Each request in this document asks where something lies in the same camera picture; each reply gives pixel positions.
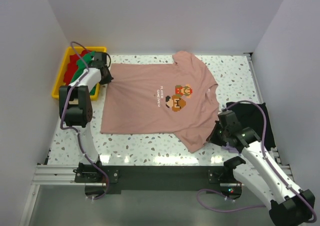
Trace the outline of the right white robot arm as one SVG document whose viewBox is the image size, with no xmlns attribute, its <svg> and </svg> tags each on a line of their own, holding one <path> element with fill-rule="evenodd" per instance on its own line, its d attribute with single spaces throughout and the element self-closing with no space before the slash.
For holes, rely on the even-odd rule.
<svg viewBox="0 0 320 226">
<path fill-rule="evenodd" d="M 210 140 L 238 152 L 223 163 L 222 177 L 230 183 L 244 184 L 263 202 L 274 225 L 299 226 L 317 221 L 314 194 L 301 189 L 281 169 L 263 140 L 252 128 L 244 128 L 233 111 L 224 110 L 218 115 Z"/>
</svg>

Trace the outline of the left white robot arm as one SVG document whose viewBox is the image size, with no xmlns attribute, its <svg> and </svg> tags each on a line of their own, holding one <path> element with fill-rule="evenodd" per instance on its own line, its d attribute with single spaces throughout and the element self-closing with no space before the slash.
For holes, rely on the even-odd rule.
<svg viewBox="0 0 320 226">
<path fill-rule="evenodd" d="M 91 133 L 93 107 L 90 92 L 97 84 L 106 85 L 113 80 L 110 73 L 111 57 L 106 52 L 98 51 L 89 52 L 79 60 L 84 64 L 82 73 L 58 91 L 60 128 L 75 131 L 80 163 L 91 165 L 85 175 L 92 182 L 99 182 L 104 170 Z"/>
</svg>

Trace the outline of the pink t shirt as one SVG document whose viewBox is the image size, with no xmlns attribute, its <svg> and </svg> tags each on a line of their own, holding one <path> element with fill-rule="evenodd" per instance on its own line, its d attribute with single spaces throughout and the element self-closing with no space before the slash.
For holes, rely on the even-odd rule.
<svg viewBox="0 0 320 226">
<path fill-rule="evenodd" d="M 218 119 L 218 83 L 194 54 L 172 58 L 171 64 L 111 66 L 101 133 L 174 134 L 192 153 L 205 145 Z"/>
</svg>

